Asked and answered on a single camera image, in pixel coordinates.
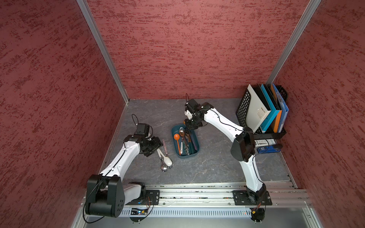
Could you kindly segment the white handle steel spoon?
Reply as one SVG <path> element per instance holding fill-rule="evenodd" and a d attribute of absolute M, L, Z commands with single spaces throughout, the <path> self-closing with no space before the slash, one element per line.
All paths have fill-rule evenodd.
<path fill-rule="evenodd" d="M 186 153 L 186 155 L 189 155 L 189 146 L 188 146 L 187 140 L 185 138 L 185 130 L 184 130 L 183 127 L 180 127 L 180 129 L 179 129 L 179 135 L 182 137 L 182 140 L 184 142 L 184 145 L 185 145 L 185 153 Z"/>

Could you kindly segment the orange plastic spoon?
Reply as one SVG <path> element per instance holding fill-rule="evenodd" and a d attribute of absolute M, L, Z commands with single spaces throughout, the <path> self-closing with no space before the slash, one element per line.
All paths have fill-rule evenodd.
<path fill-rule="evenodd" d="M 176 140 L 177 146 L 178 146 L 178 152 L 179 155 L 182 154 L 182 150 L 181 150 L 181 146 L 180 146 L 180 135 L 179 134 L 174 134 L 174 139 Z"/>

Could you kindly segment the white handled steel spoon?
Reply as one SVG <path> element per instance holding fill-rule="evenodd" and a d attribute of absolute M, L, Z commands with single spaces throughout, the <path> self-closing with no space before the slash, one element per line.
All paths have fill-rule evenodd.
<path fill-rule="evenodd" d="M 158 153 L 158 155 L 159 155 L 159 158 L 160 158 L 160 160 L 161 160 L 161 170 L 162 170 L 162 172 L 167 172 L 167 170 L 168 170 L 168 166 L 164 163 L 164 161 L 163 161 L 163 158 L 162 158 L 162 156 L 160 155 L 160 153 Z"/>

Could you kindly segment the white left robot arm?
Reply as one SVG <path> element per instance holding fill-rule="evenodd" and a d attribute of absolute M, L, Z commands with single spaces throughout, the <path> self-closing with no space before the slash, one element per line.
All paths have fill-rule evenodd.
<path fill-rule="evenodd" d="M 162 145 L 156 136 L 150 139 L 127 136 L 114 160 L 100 174 L 93 174 L 88 179 L 84 214 L 117 218 L 126 204 L 144 203 L 148 198 L 145 184 L 131 182 L 123 186 L 123 178 L 134 158 L 139 154 L 148 157 Z"/>

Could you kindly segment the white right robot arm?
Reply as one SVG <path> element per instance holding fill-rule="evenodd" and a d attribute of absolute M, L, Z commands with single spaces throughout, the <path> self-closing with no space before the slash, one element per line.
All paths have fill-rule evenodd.
<path fill-rule="evenodd" d="M 213 125 L 232 142 L 231 155 L 238 160 L 246 180 L 246 191 L 251 204 L 259 204 L 266 194 L 266 185 L 261 180 L 255 161 L 253 130 L 242 127 L 220 114 L 211 104 L 197 103 L 194 99 L 185 103 L 185 126 L 195 130 L 203 122 Z"/>

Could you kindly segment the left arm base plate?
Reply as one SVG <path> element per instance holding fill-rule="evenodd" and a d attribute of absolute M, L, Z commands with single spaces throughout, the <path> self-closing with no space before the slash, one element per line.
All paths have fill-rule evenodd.
<path fill-rule="evenodd" d="M 131 202 L 127 203 L 127 205 L 133 206 L 152 206 L 158 205 L 160 200 L 160 191 L 159 190 L 147 190 L 146 195 L 140 199 L 134 199 Z"/>

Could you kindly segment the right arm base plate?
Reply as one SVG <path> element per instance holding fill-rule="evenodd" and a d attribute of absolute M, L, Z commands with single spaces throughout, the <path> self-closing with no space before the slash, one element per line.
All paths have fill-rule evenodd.
<path fill-rule="evenodd" d="M 266 190 L 233 191 L 232 194 L 236 206 L 272 206 L 271 197 Z"/>

